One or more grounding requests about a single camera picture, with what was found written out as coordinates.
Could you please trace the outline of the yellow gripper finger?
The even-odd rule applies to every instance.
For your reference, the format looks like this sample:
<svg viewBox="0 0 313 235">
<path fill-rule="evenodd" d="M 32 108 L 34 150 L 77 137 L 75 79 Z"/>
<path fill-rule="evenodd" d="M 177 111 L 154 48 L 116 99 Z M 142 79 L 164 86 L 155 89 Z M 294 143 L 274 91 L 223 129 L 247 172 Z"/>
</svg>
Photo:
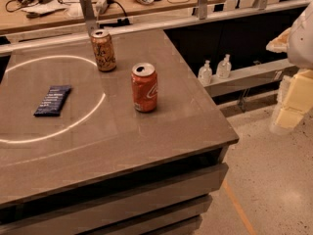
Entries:
<svg viewBox="0 0 313 235">
<path fill-rule="evenodd" d="M 274 53 L 286 53 L 288 51 L 288 41 L 291 29 L 287 28 L 279 36 L 271 40 L 266 45 L 266 50 Z"/>
<path fill-rule="evenodd" d="M 313 70 L 300 70 L 293 77 L 284 76 L 278 93 L 275 124 L 294 129 L 313 108 Z"/>
</svg>

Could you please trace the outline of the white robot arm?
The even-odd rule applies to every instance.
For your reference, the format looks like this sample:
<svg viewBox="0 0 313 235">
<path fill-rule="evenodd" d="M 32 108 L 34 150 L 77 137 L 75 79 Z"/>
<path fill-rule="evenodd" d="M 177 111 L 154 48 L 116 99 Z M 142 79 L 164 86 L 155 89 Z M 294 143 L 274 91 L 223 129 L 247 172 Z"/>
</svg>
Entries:
<svg viewBox="0 0 313 235">
<path fill-rule="evenodd" d="M 273 133 L 289 133 L 313 108 L 313 2 L 266 49 L 286 52 L 288 61 L 299 68 L 293 77 L 285 75 L 281 81 L 270 124 Z"/>
</svg>

